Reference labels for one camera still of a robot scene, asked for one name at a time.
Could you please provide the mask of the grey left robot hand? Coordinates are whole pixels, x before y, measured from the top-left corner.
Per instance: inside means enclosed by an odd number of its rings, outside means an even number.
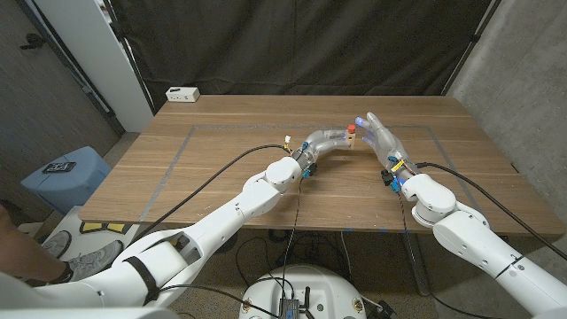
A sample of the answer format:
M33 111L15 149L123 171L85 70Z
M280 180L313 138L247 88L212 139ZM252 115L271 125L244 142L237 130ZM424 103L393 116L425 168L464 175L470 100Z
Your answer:
M306 138L292 157L298 162L300 169L305 171L322 155L337 148L348 148L350 145L345 129L317 130Z

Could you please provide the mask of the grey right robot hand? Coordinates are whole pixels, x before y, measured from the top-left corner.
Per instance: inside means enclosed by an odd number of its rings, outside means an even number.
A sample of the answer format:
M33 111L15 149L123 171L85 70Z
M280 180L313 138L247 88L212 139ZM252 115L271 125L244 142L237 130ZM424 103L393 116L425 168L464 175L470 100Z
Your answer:
M374 113L368 112L365 119L357 117L355 124L366 130L366 136L362 140L373 149L383 167L398 179L405 182L413 175L421 173L416 164L410 160L401 141Z

